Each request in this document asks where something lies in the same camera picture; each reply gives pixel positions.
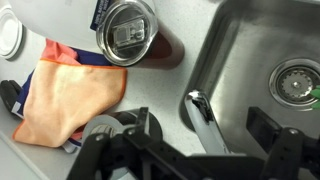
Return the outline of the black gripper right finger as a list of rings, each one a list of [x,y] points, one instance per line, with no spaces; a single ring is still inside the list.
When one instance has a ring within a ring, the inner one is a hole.
[[[266,153],[282,131],[282,127],[259,107],[248,109],[246,129]]]

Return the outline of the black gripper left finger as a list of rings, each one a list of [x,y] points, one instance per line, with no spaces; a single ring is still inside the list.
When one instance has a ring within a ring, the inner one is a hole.
[[[148,118],[149,109],[147,107],[141,107],[136,118],[136,129],[138,131],[143,131],[145,129]]]

